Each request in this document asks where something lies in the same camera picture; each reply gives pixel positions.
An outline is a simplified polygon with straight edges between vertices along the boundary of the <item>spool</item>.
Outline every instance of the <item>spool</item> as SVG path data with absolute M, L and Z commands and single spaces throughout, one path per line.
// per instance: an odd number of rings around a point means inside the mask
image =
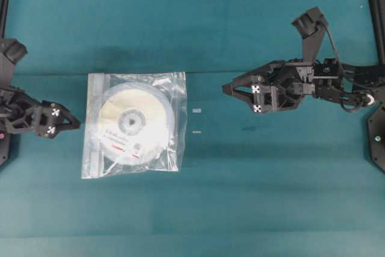
M 103 96 L 97 122 L 105 157 L 137 166 L 160 157 L 174 132 L 174 112 L 166 96 L 141 82 L 115 85 Z

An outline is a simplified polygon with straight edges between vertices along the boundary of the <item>small metal piece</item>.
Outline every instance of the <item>small metal piece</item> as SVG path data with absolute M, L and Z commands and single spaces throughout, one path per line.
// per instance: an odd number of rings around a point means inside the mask
M 370 102 L 368 102 L 367 105 L 373 105 L 375 103 L 374 97 L 369 93 L 367 93 L 366 96 L 370 99 Z

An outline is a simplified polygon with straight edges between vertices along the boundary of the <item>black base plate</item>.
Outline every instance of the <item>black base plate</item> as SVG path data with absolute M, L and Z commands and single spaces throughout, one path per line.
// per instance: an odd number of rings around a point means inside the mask
M 10 151 L 10 138 L 11 135 L 6 132 L 0 132 L 4 136 L 0 139 L 0 166 L 8 160 L 8 154 Z
M 385 171 L 385 104 L 367 119 L 372 161 Z

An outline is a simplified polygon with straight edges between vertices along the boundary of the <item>clear plastic bag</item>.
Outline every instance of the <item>clear plastic bag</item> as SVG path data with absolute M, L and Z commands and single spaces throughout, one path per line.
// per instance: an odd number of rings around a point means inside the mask
M 185 149 L 184 72 L 88 75 L 82 179 L 178 171 Z

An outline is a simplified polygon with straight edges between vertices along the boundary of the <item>teal fabric surface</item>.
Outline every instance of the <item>teal fabric surface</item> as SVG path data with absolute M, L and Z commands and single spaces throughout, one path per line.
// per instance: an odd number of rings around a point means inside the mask
M 221 92 L 238 71 L 300 56 L 289 23 L 315 5 L 342 59 L 376 63 L 367 0 L 10 0 L 6 34 L 29 49 L 13 84 L 64 103 L 83 127 L 14 137 L 0 169 L 1 254 L 382 256 L 371 109 L 307 98 L 257 116 Z M 189 72 L 181 172 L 80 179 L 86 73 L 103 70 Z
M 300 57 L 290 22 L 316 5 L 344 61 L 377 63 L 368 0 L 10 0 L 5 33 L 22 74 L 243 71 Z

